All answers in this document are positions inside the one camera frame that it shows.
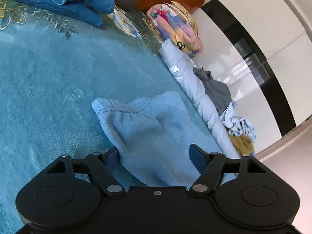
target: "silver rivet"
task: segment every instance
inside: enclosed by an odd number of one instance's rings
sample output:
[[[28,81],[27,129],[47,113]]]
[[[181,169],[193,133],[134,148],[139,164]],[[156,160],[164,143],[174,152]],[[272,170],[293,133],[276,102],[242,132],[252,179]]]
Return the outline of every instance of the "silver rivet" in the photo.
[[[162,195],[163,193],[161,191],[155,191],[154,194],[155,195]]]
[[[206,192],[208,190],[208,187],[202,184],[194,185],[192,188],[196,192]]]
[[[109,192],[120,192],[122,187],[120,185],[110,185],[107,187],[107,191]]]

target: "teal blanket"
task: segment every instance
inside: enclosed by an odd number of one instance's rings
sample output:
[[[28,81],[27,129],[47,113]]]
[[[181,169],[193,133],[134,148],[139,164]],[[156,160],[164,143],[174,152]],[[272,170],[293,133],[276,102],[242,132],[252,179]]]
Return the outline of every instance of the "teal blanket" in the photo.
[[[178,92],[191,121],[211,137],[166,65],[142,40],[9,0],[0,0],[0,7],[1,234],[22,226],[16,194],[51,161],[113,146],[92,109],[96,97],[129,102]],[[219,151],[213,140],[209,147]],[[121,166],[114,175],[125,187],[141,184]]]

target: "gray cloth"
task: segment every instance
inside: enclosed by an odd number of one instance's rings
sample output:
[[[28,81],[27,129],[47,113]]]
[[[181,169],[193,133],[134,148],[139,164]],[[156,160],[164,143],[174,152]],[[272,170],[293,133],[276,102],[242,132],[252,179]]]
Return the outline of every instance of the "gray cloth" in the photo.
[[[214,80],[211,71],[205,71],[203,68],[193,68],[193,71],[202,81],[205,93],[212,100],[220,116],[232,100],[228,86],[225,83]]]

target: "black stripe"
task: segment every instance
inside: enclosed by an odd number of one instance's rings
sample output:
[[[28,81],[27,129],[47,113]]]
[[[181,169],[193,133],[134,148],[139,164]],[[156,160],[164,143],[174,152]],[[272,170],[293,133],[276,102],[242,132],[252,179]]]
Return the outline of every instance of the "black stripe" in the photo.
[[[244,59],[250,59],[249,68],[262,90],[282,136],[296,127],[294,116],[283,89],[273,73],[267,58],[241,23],[219,0],[211,0],[201,9],[221,29]]]

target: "white cabinet panel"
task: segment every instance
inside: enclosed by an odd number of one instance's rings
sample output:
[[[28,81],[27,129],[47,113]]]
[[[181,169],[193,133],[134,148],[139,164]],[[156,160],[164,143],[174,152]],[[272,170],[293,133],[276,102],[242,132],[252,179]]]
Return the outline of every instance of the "white cabinet panel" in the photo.
[[[268,60],[296,125],[312,114],[312,43],[306,33]]]
[[[212,72],[215,80],[228,86],[250,73],[250,69],[230,40],[202,9],[192,14],[199,27],[199,38],[204,49],[193,61],[199,68]]]
[[[305,32],[283,0],[219,0],[244,26],[267,59]]]
[[[229,89],[232,99],[237,103],[235,112],[255,126],[255,153],[282,138],[271,108],[251,73],[231,85]]]

